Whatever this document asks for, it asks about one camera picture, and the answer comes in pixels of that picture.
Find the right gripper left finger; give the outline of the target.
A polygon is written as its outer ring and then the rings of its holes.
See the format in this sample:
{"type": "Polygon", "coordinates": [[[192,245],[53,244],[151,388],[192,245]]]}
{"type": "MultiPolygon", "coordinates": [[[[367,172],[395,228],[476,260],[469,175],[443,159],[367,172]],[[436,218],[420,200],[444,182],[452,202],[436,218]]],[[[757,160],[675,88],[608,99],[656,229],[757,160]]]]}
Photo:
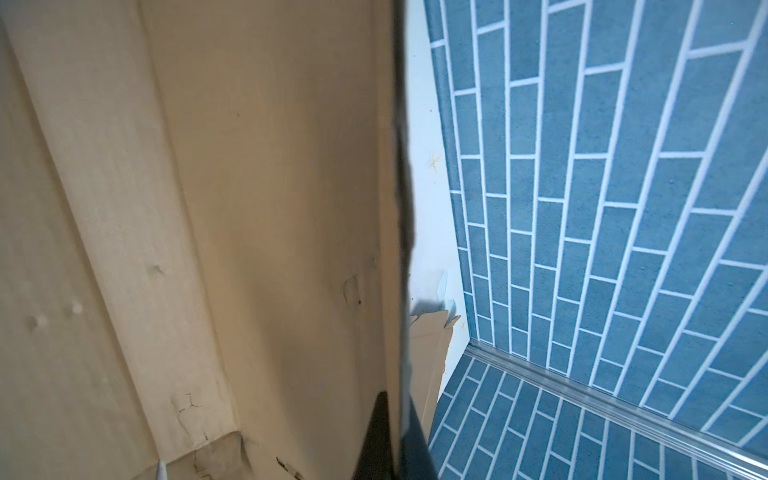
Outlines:
{"type": "Polygon", "coordinates": [[[386,391],[381,391],[375,399],[352,479],[385,480],[393,478],[388,395],[386,391]]]}

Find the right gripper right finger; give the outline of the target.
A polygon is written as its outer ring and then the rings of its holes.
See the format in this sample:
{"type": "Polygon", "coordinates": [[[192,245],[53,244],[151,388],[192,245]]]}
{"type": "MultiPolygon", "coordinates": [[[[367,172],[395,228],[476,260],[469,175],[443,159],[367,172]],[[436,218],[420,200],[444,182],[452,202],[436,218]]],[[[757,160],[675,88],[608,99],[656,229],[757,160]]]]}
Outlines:
{"type": "Polygon", "coordinates": [[[398,477],[402,480],[438,479],[413,401],[408,410],[408,428],[400,439],[398,477]]]}

